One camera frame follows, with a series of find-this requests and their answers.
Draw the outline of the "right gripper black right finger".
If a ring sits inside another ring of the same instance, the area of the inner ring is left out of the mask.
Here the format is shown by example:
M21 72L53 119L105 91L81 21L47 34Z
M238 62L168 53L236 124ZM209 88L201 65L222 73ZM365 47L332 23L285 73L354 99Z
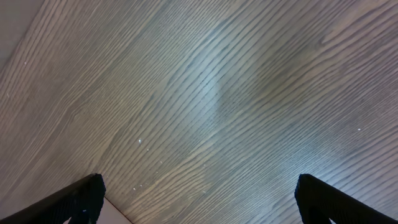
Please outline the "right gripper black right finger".
M397 220L310 174L299 175L294 196L304 224L397 224Z

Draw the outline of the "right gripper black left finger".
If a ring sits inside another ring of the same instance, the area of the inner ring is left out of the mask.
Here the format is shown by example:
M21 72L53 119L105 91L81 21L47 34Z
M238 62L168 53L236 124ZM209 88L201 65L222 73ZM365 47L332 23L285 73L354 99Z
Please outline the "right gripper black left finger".
M1 220L1 224L97 223L106 187L101 174L90 174L31 206Z

